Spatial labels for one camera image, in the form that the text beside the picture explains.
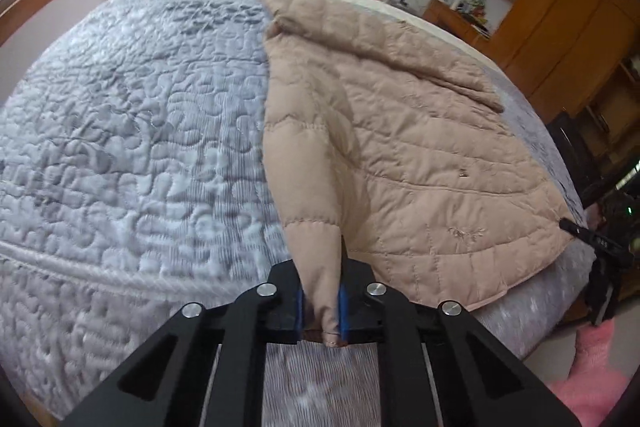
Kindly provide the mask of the pink sleeve forearm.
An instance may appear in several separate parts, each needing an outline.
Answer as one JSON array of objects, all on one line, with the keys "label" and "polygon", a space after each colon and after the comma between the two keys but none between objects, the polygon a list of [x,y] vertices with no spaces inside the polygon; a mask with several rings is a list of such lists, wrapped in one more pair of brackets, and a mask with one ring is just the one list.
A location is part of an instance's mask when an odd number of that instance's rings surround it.
[{"label": "pink sleeve forearm", "polygon": [[608,364],[614,332],[614,320],[578,329],[567,379],[548,384],[584,427],[599,426],[629,384],[626,375]]}]

